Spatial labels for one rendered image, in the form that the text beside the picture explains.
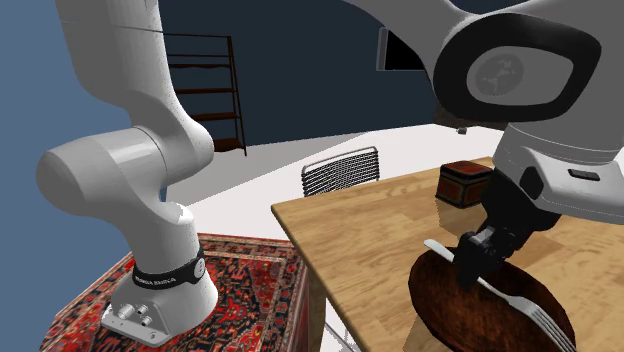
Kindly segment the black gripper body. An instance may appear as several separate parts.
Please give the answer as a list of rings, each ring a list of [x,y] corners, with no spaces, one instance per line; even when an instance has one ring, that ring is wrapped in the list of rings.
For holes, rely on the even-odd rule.
[[[550,230],[561,215],[537,208],[511,179],[497,168],[481,194],[487,217],[479,231],[492,227],[495,247],[522,247],[533,232]]]

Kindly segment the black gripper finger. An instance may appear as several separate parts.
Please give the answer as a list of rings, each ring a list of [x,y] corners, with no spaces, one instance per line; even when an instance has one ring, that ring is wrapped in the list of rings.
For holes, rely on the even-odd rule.
[[[524,245],[525,241],[523,229],[497,228],[491,236],[491,249],[495,251],[492,271],[497,270],[507,258]]]
[[[454,252],[452,263],[458,268],[457,282],[469,292],[477,279],[494,270],[499,264],[499,255],[491,241],[493,232],[464,233]]]

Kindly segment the dark brown round plate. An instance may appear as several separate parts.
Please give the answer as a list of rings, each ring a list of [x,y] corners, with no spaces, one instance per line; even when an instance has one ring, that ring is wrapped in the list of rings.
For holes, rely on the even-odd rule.
[[[416,313],[430,333],[453,352],[561,352],[529,317],[476,283],[470,291],[456,281],[458,268],[432,250],[414,262],[408,281]],[[539,305],[574,347],[574,329],[565,309],[546,286],[504,262],[485,276],[510,296]]]

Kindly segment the red and black box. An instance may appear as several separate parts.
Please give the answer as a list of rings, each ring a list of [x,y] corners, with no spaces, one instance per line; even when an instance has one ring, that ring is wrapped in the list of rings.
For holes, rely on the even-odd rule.
[[[459,209],[479,204],[492,173],[492,168],[472,161],[443,164],[435,197]]]

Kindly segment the silver fork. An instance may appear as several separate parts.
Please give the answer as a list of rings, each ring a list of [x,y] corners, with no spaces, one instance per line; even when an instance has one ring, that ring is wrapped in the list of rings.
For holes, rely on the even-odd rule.
[[[477,278],[477,282],[496,296],[505,300],[509,306],[527,316],[550,338],[561,352],[578,352],[576,346],[557,323],[535,302],[522,296],[507,295],[481,277]]]

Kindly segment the wooden table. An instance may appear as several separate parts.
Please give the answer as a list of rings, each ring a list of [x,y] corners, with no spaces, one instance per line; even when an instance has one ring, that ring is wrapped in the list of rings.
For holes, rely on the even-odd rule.
[[[438,178],[430,169],[271,207],[361,352],[450,352],[415,313],[410,269],[424,240],[453,246],[486,213],[436,199]],[[510,261],[563,306],[579,352],[624,352],[624,225],[563,216]]]

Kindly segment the white framed dark window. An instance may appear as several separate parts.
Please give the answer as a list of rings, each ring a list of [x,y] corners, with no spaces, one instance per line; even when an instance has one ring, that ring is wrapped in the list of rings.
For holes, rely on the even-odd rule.
[[[386,27],[378,32],[377,71],[424,71],[419,56]]]

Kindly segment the red patterned robot stand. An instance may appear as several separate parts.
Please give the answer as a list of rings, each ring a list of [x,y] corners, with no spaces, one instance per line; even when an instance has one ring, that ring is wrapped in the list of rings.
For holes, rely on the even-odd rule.
[[[100,325],[126,255],[54,318],[39,352],[308,352],[308,272],[288,240],[203,234],[219,299],[196,328],[151,348]]]

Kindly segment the dark wooden shelf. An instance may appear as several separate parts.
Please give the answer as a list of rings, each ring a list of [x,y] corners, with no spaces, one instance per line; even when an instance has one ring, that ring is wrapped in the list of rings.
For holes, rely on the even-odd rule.
[[[215,151],[219,153],[224,153],[236,149],[241,149],[244,155],[247,156],[247,143],[241,111],[240,90],[236,71],[232,37],[227,35],[190,33],[165,33],[164,36],[223,39],[226,41],[226,53],[168,53],[168,65],[170,69],[225,69],[228,72],[228,86],[175,88],[175,93],[178,96],[229,94],[231,97],[232,107],[228,111],[191,113],[190,117],[196,122],[216,122],[231,120],[233,122],[234,135],[231,137],[216,138],[214,140]]]

